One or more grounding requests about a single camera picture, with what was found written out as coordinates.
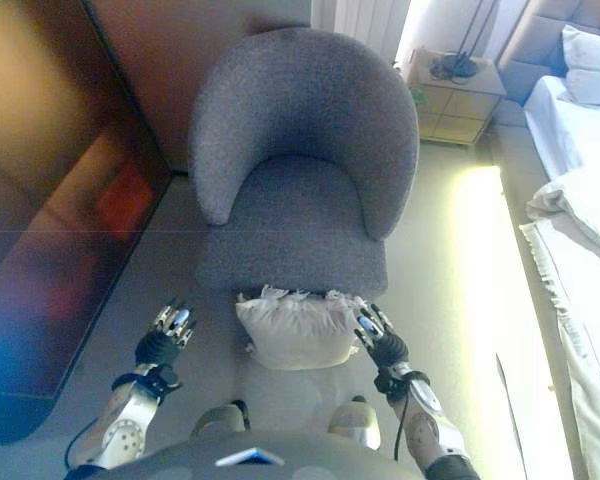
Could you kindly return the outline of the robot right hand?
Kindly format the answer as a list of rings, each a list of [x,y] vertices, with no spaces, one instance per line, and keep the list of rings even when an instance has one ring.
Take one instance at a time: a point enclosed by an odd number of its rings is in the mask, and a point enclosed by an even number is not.
[[[376,304],[359,308],[356,321],[355,334],[379,370],[387,370],[395,378],[411,370],[406,343]]]

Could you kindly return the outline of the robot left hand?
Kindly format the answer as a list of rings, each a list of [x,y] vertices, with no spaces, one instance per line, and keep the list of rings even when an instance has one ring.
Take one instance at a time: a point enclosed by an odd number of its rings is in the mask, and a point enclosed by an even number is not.
[[[164,305],[149,324],[135,350],[137,365],[173,367],[194,336],[197,321],[192,308],[176,298]]]

